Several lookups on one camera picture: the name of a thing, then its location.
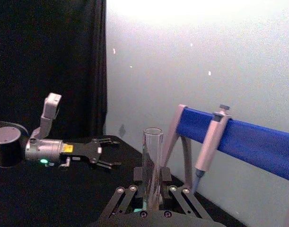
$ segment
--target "clear glass cylinder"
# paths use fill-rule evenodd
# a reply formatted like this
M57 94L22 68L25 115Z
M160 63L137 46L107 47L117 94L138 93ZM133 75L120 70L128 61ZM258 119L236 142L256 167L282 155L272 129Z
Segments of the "clear glass cylinder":
M143 131L142 179L144 185L143 208L159 210L160 164L163 131L147 128Z

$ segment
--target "black table surface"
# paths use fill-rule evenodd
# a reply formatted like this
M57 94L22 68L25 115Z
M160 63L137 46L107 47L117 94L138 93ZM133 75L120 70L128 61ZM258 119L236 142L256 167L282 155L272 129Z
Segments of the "black table surface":
M101 155L103 161L122 162L117 169L91 169L78 162L66 172L28 162L0 168L0 226L84 227L96 221L115 189L133 184L133 169L141 166L140 152L118 137L103 137L120 142L120 149L107 147ZM175 177L173 183L182 185ZM196 197L214 221L227 227L244 226L203 196Z

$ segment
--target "white wall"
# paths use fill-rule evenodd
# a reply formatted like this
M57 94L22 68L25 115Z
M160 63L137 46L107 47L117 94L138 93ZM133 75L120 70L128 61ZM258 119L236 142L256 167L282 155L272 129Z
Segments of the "white wall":
M106 27L107 134L141 151L178 104L289 132L289 1L108 0ZM221 152L198 191L252 227L281 227L289 203L289 181Z

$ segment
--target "green led light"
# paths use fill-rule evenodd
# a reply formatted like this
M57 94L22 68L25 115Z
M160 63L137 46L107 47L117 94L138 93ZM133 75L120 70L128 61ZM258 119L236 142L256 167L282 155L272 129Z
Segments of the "green led light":
M48 164L49 163L49 161L46 160L46 159L41 159L40 162L43 163L43 164Z

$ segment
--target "black fabric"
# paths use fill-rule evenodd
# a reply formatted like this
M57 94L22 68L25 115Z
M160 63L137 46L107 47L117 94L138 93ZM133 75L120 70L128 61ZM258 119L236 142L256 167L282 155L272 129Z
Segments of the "black fabric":
M0 120L30 132L62 95L50 138L102 135L105 0L0 1Z
M131 185L134 167L141 166L141 153L111 138L120 142L120 149L105 148L101 160L120 161L122 166L109 172L76 162L67 172L35 163L0 168L0 226L82 227L96 221L115 189ZM173 184L182 182L173 177ZM203 196L196 197L214 221L245 227Z

